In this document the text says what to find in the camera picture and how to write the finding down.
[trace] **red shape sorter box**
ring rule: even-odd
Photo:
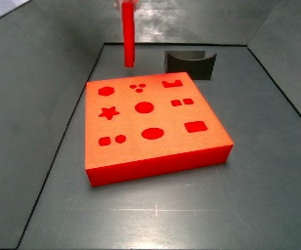
[[[87,83],[92,186],[223,163],[232,141],[187,73]]]

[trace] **red rod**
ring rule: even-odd
[[[124,66],[135,65],[135,4],[132,1],[122,3],[123,33],[124,33]]]

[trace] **star-shaped hole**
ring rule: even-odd
[[[115,106],[106,108],[102,108],[102,114],[99,115],[99,117],[106,117],[107,120],[111,120],[114,115],[118,115],[119,112],[115,110]]]

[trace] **black object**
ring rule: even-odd
[[[194,80],[211,80],[216,54],[204,51],[166,51],[166,73],[187,72]]]

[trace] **circular hole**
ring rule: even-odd
[[[142,136],[144,139],[155,140],[160,138],[164,134],[164,131],[159,128],[148,128],[143,131]]]
[[[148,102],[140,102],[135,105],[135,111],[138,113],[151,113],[154,110],[154,105]]]
[[[126,136],[119,135],[115,137],[115,143],[116,144],[123,144],[126,142]]]

